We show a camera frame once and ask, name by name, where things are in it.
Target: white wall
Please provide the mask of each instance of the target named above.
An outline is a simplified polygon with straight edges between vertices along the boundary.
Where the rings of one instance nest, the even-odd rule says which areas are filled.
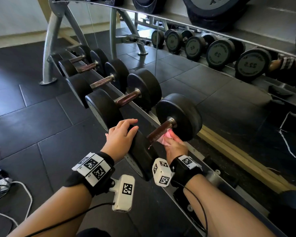
[[[69,7],[79,25],[91,24],[86,3],[70,3]],[[110,21],[110,8],[90,5],[93,23]],[[69,26],[64,18],[62,27]],[[47,29],[47,21],[37,0],[0,0],[0,36]]]

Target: gym floor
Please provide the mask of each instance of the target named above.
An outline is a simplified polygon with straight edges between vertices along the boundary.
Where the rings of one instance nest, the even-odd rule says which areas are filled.
[[[143,27],[140,30],[144,35],[151,33]],[[117,29],[117,35],[125,34],[130,34],[127,28]],[[87,34],[86,39],[90,47],[98,45],[110,59],[109,31]],[[68,45],[64,39],[58,40],[59,47]],[[34,199],[31,212],[62,186],[72,166],[90,151],[99,151],[105,143],[104,129],[91,111],[79,104],[56,70],[56,83],[38,85],[42,77],[43,46],[44,42],[38,42],[0,49],[0,168],[13,180],[26,184]],[[149,54],[142,58],[137,55],[136,45],[117,45],[118,58],[130,71],[144,67],[156,74],[163,97],[170,93],[187,96],[197,105],[207,127],[296,185],[296,159],[289,154],[278,133],[287,114],[284,108],[270,104],[269,95],[249,84],[164,50],[156,52],[147,48],[147,51]],[[90,83],[96,81],[88,72],[83,76]],[[144,134],[154,129],[131,107],[126,105],[121,111],[125,118],[138,118]],[[284,130],[296,155],[296,119],[288,117]],[[239,178],[243,189],[270,208],[276,197],[273,191],[202,139],[196,137],[190,143]],[[160,144],[154,147],[160,157],[165,157]],[[141,180],[125,160],[116,165],[113,177],[121,174],[130,174],[136,179],[132,210],[115,213],[110,207],[101,207],[86,215],[81,230],[98,227],[113,237],[122,237],[156,236],[161,229],[176,228],[186,236],[197,236],[189,220],[162,188]],[[92,205],[113,196],[113,193],[97,196]],[[13,186],[0,199],[0,212],[21,223],[28,204],[23,188]],[[11,227],[12,223],[0,216],[0,237],[6,236]]]

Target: weight number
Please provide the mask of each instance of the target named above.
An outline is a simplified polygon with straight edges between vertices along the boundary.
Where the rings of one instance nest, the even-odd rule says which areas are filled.
[[[257,64],[256,63],[248,63],[248,62],[245,62],[245,66],[246,67],[250,67],[250,68],[256,68],[257,67]]]

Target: person's right hand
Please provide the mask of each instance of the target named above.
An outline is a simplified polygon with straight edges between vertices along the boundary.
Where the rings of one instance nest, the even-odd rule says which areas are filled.
[[[185,143],[176,135],[174,134],[173,130],[169,130],[169,134],[172,137],[164,137],[163,139],[169,144],[169,146],[164,146],[167,152],[167,162],[170,165],[171,162],[180,155],[187,155],[188,149]]]

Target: hand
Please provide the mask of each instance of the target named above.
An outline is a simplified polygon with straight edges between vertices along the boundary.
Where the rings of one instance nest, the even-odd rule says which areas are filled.
[[[170,145],[164,146],[167,152],[167,162],[170,165],[171,162],[180,155],[187,155],[188,149],[185,143],[176,135],[174,134],[173,130],[169,130],[171,138],[164,137],[163,139]]]
[[[128,131],[128,128],[137,122],[137,119],[122,120],[117,126],[110,128],[108,134],[105,134],[106,144],[101,151],[112,157],[115,163],[123,159],[129,151],[138,126],[134,126],[130,131]]]

